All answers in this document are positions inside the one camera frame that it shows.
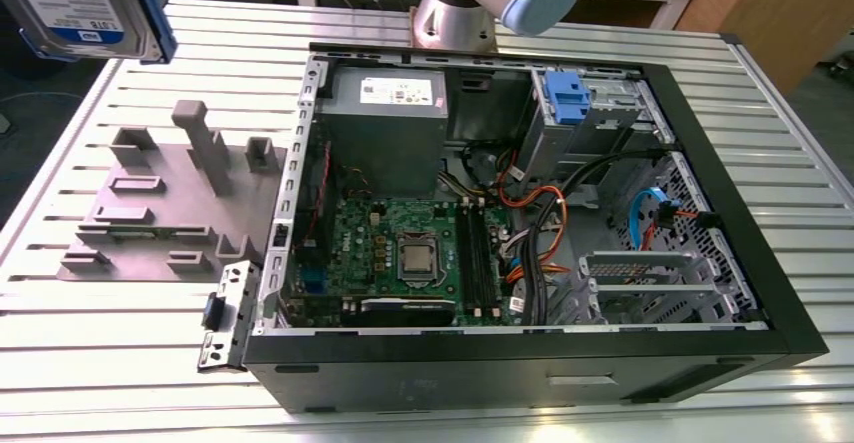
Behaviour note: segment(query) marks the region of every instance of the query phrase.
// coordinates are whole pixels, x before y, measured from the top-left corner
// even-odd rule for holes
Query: green motherboard
[[[453,202],[353,198],[339,202],[323,288],[313,287],[308,291],[313,294],[305,295],[304,300],[313,307],[306,308],[313,314],[309,326],[336,326],[335,308],[347,297],[441,299],[456,305],[457,326],[508,324],[504,302],[499,311],[465,311],[456,212]],[[483,222],[495,255],[500,237],[508,231],[505,210],[485,208]],[[495,257],[489,265],[493,293],[501,299]]]

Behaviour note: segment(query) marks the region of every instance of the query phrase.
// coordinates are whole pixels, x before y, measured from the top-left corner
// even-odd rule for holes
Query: power supply label
[[[121,41],[124,28],[109,0],[26,0],[44,26],[80,43]]]
[[[409,78],[365,78],[359,102],[376,105],[432,105],[429,80]]]

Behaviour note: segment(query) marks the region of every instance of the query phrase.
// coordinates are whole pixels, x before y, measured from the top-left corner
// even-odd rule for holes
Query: expansion slot bracket
[[[201,326],[204,343],[196,369],[242,372],[242,351],[248,339],[260,270],[249,261],[225,265],[216,291],[208,296]]]

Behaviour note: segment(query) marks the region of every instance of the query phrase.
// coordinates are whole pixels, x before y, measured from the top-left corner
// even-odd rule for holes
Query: blue hard drive label
[[[121,41],[124,28],[109,0],[26,0],[44,26],[80,43]]]

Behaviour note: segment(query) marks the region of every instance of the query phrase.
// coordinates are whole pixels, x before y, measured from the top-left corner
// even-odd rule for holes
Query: hard drive
[[[41,58],[168,63],[177,43],[158,0],[2,0]]]

